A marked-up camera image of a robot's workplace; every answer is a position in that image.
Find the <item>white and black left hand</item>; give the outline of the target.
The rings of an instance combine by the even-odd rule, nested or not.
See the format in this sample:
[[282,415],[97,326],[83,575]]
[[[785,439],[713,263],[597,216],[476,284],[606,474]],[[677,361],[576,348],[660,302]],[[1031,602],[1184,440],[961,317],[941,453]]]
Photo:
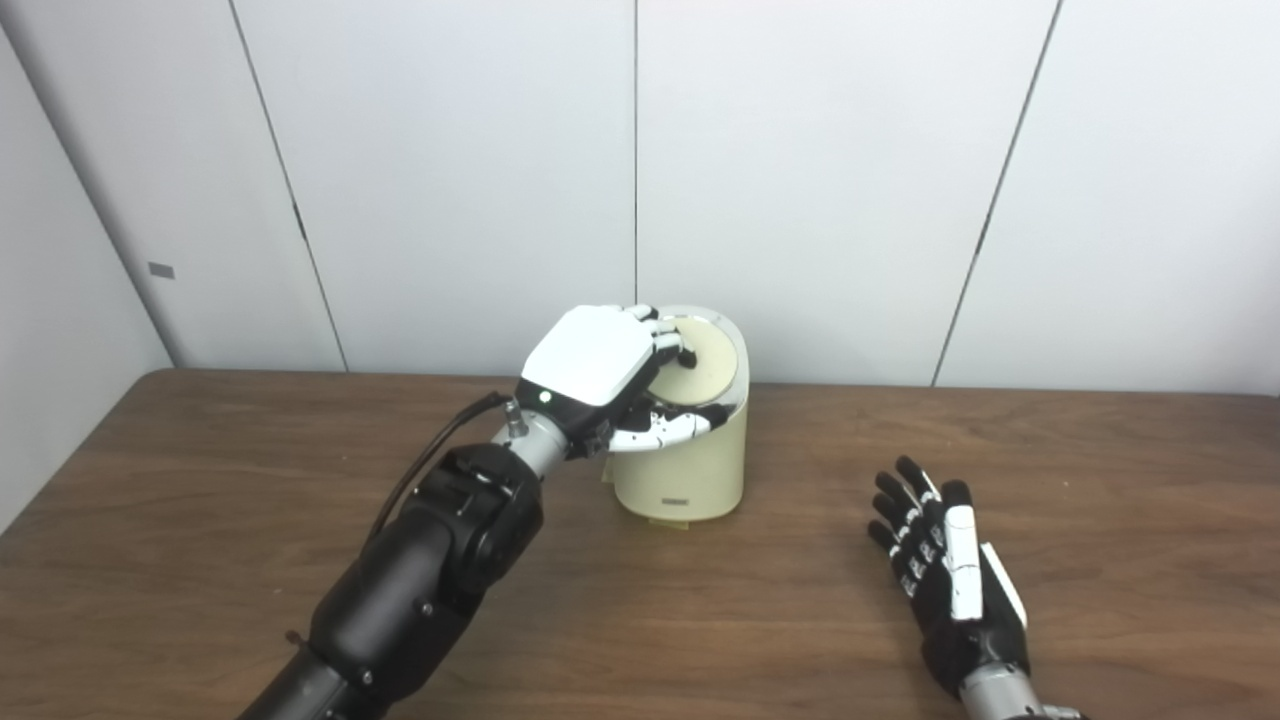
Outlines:
[[722,389],[678,398],[662,389],[666,368],[707,378],[716,342],[696,328],[714,322],[664,314],[652,305],[580,305],[568,310],[527,356],[515,387],[517,410],[507,436],[541,433],[554,443],[553,461],[600,452],[644,454],[684,445],[730,424],[748,404],[746,363],[736,363]]

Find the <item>white and black right hand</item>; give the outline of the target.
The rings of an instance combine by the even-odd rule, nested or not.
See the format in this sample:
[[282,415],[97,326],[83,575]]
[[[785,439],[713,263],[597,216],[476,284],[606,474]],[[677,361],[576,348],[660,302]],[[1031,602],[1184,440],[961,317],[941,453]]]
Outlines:
[[867,533],[908,597],[927,671],[952,697],[987,666],[1029,676],[1027,612],[995,547],[978,537],[969,484],[938,484],[906,455],[893,468],[876,475]]

